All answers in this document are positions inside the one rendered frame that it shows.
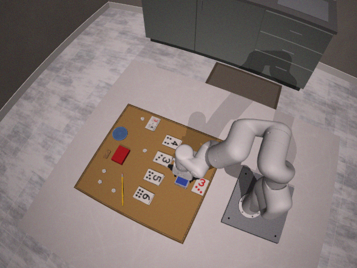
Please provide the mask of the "blue round disc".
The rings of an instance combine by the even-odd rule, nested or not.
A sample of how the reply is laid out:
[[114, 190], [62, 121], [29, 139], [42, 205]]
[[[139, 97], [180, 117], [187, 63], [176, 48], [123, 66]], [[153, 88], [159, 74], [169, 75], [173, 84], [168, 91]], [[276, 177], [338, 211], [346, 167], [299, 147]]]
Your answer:
[[112, 136], [117, 141], [124, 140], [127, 136], [127, 129], [124, 127], [117, 127], [114, 129]]

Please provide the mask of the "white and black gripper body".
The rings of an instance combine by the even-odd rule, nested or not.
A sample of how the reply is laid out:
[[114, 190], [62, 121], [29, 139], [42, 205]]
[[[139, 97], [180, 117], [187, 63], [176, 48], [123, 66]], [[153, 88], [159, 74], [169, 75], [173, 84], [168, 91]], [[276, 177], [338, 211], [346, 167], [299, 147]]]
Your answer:
[[181, 178], [184, 178], [186, 180], [189, 180], [191, 181], [193, 176], [191, 175], [191, 173], [188, 171], [188, 172], [180, 172], [178, 171], [178, 169], [176, 168], [176, 165], [175, 165], [175, 162], [173, 164], [173, 167], [172, 167], [172, 173], [176, 176], [179, 176]]

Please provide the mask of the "red rectangular box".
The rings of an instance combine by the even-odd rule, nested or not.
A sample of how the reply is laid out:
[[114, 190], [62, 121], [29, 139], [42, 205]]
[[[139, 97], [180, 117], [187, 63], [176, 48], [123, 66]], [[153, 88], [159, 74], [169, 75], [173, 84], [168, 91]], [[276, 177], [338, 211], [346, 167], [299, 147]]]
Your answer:
[[112, 156], [111, 160], [123, 165], [125, 159], [127, 158], [128, 154], [130, 153], [130, 150], [122, 147], [122, 146], [118, 146], [116, 152], [114, 153], [114, 155]]

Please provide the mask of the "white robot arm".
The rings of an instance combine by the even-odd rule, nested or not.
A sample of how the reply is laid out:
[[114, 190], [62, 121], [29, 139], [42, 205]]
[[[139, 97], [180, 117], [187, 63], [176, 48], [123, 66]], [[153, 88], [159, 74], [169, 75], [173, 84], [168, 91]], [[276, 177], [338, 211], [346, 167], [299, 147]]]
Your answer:
[[276, 219], [291, 209], [293, 204], [287, 182], [294, 177], [295, 168], [286, 160], [292, 132], [286, 124], [238, 119], [232, 123], [224, 141], [209, 140], [197, 152], [191, 146], [181, 144], [175, 150], [173, 161], [178, 171], [189, 171], [192, 176], [203, 178], [211, 165], [222, 169], [245, 161], [255, 136], [263, 138], [257, 158], [258, 169], [263, 177], [256, 181], [249, 194], [239, 200], [238, 208], [247, 218], [261, 214], [266, 220]]

